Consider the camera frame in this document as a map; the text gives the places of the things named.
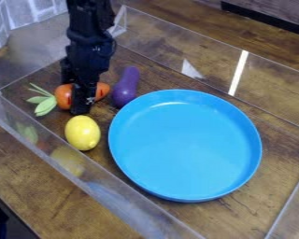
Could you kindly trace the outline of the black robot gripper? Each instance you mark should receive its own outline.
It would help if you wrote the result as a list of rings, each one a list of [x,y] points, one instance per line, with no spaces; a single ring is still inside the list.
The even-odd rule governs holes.
[[[115,25],[111,0],[65,0],[69,26],[65,34],[69,45],[60,61],[61,83],[72,86],[72,115],[87,114],[96,102],[96,85],[100,74],[108,71],[110,60],[116,50],[116,41],[108,33]]]

